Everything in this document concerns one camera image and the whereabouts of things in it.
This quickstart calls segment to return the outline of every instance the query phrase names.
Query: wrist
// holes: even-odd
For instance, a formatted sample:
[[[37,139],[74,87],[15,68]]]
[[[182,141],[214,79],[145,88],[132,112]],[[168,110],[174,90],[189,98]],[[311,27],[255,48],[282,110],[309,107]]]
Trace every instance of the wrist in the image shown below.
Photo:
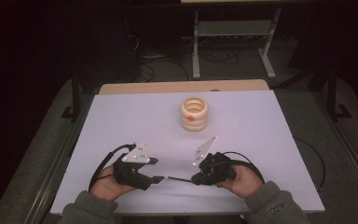
[[[263,187],[263,183],[255,183],[253,187],[249,190],[249,193],[246,198],[250,198],[253,195],[256,195],[257,192],[261,189],[261,187]]]
[[[93,196],[108,202],[114,202],[121,194],[113,189],[107,188],[102,180],[97,181],[89,191]]]

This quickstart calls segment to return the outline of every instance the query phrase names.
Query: stacked rings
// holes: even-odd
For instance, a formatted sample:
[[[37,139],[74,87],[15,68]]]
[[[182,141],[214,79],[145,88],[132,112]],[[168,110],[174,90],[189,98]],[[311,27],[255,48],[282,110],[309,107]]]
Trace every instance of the stacked rings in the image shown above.
[[[181,104],[181,124],[191,132],[205,128],[208,123],[208,104],[201,98],[190,97]]]

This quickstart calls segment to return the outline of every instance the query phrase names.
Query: cable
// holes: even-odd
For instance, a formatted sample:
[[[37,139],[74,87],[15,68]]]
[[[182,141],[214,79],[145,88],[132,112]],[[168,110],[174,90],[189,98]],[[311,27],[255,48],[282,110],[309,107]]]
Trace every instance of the cable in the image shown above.
[[[244,157],[248,162],[250,162],[251,164],[253,164],[247,157],[245,157],[244,155],[238,153],[238,152],[232,152],[232,151],[229,151],[229,152],[224,152],[222,153],[223,155],[226,155],[226,154],[237,154],[237,155],[240,155],[242,157]]]
[[[104,178],[106,178],[108,176],[111,176],[111,175],[103,175],[103,176],[98,177],[96,180],[104,179]]]
[[[123,145],[121,147],[116,148],[115,150],[109,152],[107,156],[103,159],[101,164],[98,166],[98,168],[95,170],[94,175],[92,175],[91,181],[89,182],[89,191],[91,190],[91,187],[94,185],[95,181],[98,180],[98,175],[100,174],[101,170],[104,168],[104,166],[112,159],[112,157],[117,153],[119,150],[123,148],[128,148],[130,151],[136,147],[135,144],[132,145]]]
[[[175,62],[175,61],[167,61],[167,60],[164,60],[164,61],[151,61],[151,62],[148,62],[148,63],[174,63],[176,65],[178,65],[179,67],[181,67],[183,69],[183,71],[185,71],[185,74],[186,74],[186,80],[189,81],[189,77],[188,77],[188,72],[186,71],[186,69],[179,63]]]
[[[184,46],[182,46],[182,48],[185,49],[186,51],[188,51],[194,45],[194,38],[191,36],[183,36],[182,41],[184,41],[184,40],[190,40],[190,43],[188,43],[188,44],[181,43],[181,45],[185,44]]]
[[[324,159],[322,158],[321,154],[316,150],[315,147],[313,147],[311,144],[309,144],[308,142],[306,142],[305,140],[301,139],[301,138],[298,138],[298,137],[294,137],[294,139],[304,143],[305,145],[307,145],[308,147],[310,147],[315,153],[316,155],[318,156],[319,160],[321,161],[321,164],[322,164],[322,180],[321,180],[321,183],[319,184],[318,188],[317,188],[317,191],[319,192],[320,190],[322,190],[322,187],[324,186],[324,181],[325,181],[325,177],[326,177],[326,167],[325,167],[325,164],[324,164]]]
[[[220,161],[214,164],[211,164],[210,167],[214,167],[214,166],[219,166],[219,165],[242,165],[245,167],[248,167],[249,169],[251,169],[253,172],[255,172],[255,174],[260,178],[261,182],[263,182],[263,184],[265,184],[265,180],[263,175],[261,175],[261,172],[257,169],[257,167],[255,167],[255,165],[253,165],[252,163],[246,162],[246,161],[236,161],[236,160],[230,160],[230,161]]]
[[[145,66],[145,67],[147,67],[147,68],[149,68],[149,69],[151,70],[151,72],[150,72],[150,73],[147,73],[147,72],[142,68],[142,65]],[[145,63],[142,63],[142,64],[140,65],[140,69],[141,69],[140,73],[142,72],[142,73],[145,73],[145,74],[147,74],[147,75],[150,76],[150,78],[146,78],[146,77],[144,77],[144,76],[142,75],[142,73],[141,73],[141,77],[145,79],[145,82],[150,82],[151,80],[154,79],[155,71],[154,71],[154,69],[153,69],[151,66],[149,66],[149,65],[147,65],[147,64],[145,64]]]
[[[135,47],[133,47],[133,49],[130,50],[130,54],[132,54],[132,56],[135,56],[135,55],[136,55],[136,50],[137,50],[138,47],[139,47],[139,39],[138,39],[138,37],[136,37],[135,35],[127,35],[127,37],[134,38],[134,39],[136,40],[136,45],[135,45]]]
[[[240,61],[240,57],[239,57],[239,54],[234,52],[234,51],[224,51],[224,50],[219,50],[220,52],[223,52],[227,55],[226,58],[224,59],[221,59],[215,55],[213,55],[213,52],[212,53],[207,53],[207,52],[204,52],[204,51],[199,51],[199,56],[209,62],[213,62],[213,63],[224,63],[224,64],[236,64]],[[235,58],[235,61],[232,62],[232,63],[229,63],[228,61]]]

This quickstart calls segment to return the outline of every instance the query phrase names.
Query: sweater sleeve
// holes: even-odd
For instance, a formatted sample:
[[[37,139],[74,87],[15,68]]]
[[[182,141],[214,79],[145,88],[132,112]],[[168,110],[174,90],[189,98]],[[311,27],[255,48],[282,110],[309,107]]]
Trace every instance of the sweater sleeve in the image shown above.
[[[112,214],[117,209],[116,202],[107,202],[82,191],[74,203],[67,204],[62,211],[61,224],[67,223],[114,223]]]
[[[293,200],[292,194],[286,190],[280,190],[272,181],[267,182],[245,202],[252,211],[250,223],[310,223]]]

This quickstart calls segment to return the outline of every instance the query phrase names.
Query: white paper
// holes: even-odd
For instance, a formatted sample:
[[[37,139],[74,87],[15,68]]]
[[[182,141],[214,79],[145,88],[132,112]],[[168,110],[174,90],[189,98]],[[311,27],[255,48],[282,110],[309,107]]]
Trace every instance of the white paper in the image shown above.
[[[180,124],[180,104],[192,96],[203,98],[209,106],[208,125],[200,132],[189,132]],[[240,152],[260,170],[266,182],[273,180],[281,189],[289,190],[304,211],[324,210],[274,92],[208,91],[95,96],[51,212],[59,214],[73,203],[77,194],[88,188],[107,153],[119,146],[147,144],[148,156],[159,162],[144,166],[141,174],[190,179],[200,170],[192,165],[194,148],[212,136],[219,139],[211,153]],[[119,151],[108,164],[127,152]],[[117,213],[132,215],[249,211],[242,199],[226,189],[167,178],[117,201]]]

